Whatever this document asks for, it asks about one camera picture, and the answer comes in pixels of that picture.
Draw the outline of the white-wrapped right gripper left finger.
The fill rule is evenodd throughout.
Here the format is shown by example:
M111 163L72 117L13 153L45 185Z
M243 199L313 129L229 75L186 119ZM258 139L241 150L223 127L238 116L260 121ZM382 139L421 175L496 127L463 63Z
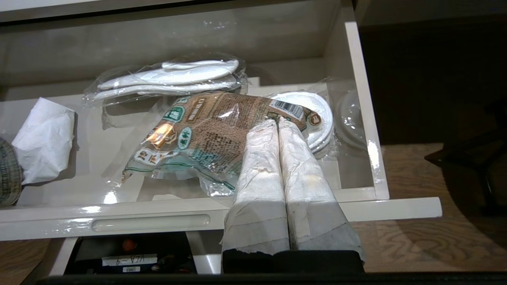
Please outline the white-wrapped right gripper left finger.
M236 196L224 220L225 274L270 272L272 258L290 250L277 124L267 120L246 138Z

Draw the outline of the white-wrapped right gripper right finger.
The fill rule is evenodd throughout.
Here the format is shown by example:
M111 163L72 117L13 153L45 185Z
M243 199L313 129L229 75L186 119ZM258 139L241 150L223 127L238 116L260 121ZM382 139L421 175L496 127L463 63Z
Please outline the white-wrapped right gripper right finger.
M301 131L281 118L278 133L291 249L311 261L329 255L329 266L363 271L362 242Z

